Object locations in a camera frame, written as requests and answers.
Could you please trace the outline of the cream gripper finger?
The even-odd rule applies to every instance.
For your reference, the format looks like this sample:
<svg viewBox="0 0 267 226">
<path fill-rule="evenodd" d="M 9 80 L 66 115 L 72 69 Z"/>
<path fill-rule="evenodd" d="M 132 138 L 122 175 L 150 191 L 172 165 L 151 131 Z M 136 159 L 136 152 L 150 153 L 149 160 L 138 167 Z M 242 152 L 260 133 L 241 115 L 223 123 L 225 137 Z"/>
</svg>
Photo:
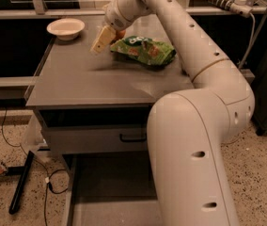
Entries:
<svg viewBox="0 0 267 226">
<path fill-rule="evenodd" d="M 115 36 L 116 30 L 113 27 L 110 25 L 104 26 L 93 41 L 90 52 L 94 54 L 101 53 L 115 39 Z"/>
</svg>

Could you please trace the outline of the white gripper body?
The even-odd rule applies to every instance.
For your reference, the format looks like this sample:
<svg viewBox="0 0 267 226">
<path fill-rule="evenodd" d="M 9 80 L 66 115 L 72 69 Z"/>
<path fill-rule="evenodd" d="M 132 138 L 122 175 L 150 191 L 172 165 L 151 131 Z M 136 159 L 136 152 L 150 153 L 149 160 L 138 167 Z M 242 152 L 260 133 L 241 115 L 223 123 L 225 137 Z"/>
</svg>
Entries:
<svg viewBox="0 0 267 226">
<path fill-rule="evenodd" d="M 115 30 L 125 30 L 136 20 L 135 0 L 112 0 L 106 7 L 104 20 Z"/>
</svg>

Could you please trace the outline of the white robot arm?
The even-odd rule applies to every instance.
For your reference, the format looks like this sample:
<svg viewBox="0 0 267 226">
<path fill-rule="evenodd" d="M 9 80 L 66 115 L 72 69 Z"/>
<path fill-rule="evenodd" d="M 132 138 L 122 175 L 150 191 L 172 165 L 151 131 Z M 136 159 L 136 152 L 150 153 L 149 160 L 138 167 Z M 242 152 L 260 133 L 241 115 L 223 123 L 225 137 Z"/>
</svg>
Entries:
<svg viewBox="0 0 267 226">
<path fill-rule="evenodd" d="M 149 160 L 164 226 L 239 226 L 220 145 L 250 122 L 255 97 L 241 72 L 176 0 L 113 0 L 112 32 L 155 14 L 193 86 L 152 107 Z"/>
</svg>

